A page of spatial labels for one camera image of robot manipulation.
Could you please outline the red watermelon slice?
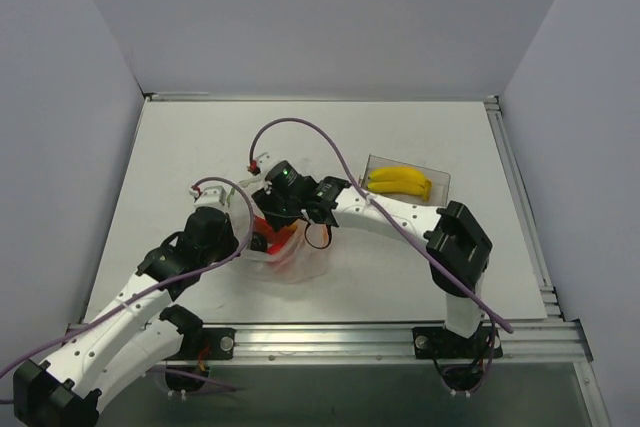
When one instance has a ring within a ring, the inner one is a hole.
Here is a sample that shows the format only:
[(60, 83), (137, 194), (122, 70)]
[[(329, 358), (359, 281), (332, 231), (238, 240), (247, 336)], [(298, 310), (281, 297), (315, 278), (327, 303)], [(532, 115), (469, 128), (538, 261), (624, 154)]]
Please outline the red watermelon slice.
[(266, 253), (263, 253), (267, 256), (274, 256), (278, 254), (290, 242), (296, 230), (297, 226), (295, 224), (291, 226), (285, 226), (280, 230), (275, 230), (262, 217), (256, 217), (253, 224), (253, 232), (260, 232), (267, 238), (269, 242), (268, 251)]

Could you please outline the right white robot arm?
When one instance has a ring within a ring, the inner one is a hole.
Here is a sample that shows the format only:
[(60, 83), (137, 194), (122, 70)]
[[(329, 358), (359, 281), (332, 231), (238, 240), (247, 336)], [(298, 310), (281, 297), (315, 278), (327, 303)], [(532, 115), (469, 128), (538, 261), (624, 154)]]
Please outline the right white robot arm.
[(406, 241), (427, 255), (432, 280), (445, 293), (446, 349), (465, 356), (477, 347), (484, 313), (478, 300), (492, 242), (466, 205), (410, 204), (337, 177), (316, 181), (286, 160), (254, 160), (250, 172), (262, 183), (252, 198), (276, 231), (298, 220), (352, 228)]

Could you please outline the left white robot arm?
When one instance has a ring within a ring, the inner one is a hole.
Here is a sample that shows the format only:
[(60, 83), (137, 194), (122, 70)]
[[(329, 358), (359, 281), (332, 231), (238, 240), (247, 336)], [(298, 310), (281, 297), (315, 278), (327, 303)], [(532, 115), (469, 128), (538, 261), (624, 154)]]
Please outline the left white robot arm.
[(93, 426), (124, 388), (171, 356), (190, 358), (203, 322), (177, 300), (205, 268), (239, 253), (228, 213), (199, 207), (149, 251), (113, 301), (44, 360), (13, 373), (13, 412), (27, 426)]

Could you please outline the dark brown mangosteen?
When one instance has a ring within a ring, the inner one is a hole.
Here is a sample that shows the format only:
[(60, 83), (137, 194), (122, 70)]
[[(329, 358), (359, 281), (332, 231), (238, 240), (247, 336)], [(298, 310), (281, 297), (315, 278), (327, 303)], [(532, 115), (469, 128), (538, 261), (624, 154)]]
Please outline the dark brown mangosteen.
[(250, 242), (250, 249), (255, 252), (266, 253), (269, 248), (267, 238), (260, 232), (254, 231)]

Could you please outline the translucent plastic bag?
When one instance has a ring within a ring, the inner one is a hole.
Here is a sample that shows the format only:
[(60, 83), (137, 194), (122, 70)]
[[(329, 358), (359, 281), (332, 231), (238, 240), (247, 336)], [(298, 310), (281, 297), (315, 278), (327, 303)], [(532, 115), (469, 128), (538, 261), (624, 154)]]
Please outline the translucent plastic bag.
[[(254, 216), (263, 214), (252, 203)], [(233, 263), (234, 269), (254, 280), (280, 283), (296, 283), (322, 275), (327, 267), (314, 267), (312, 259), (330, 246), (332, 235), (326, 226), (308, 224), (297, 220), (297, 230), (290, 242), (276, 255), (267, 256), (254, 252), (250, 244), (239, 259)]]

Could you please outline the yellow banana bunch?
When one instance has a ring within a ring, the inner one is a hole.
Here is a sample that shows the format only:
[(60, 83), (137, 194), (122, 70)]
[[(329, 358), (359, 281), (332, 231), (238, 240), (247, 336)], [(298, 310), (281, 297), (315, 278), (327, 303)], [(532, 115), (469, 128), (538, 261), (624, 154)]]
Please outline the yellow banana bunch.
[(367, 189), (376, 194), (404, 194), (428, 201), (432, 183), (421, 171), (407, 166), (389, 166), (369, 174)]

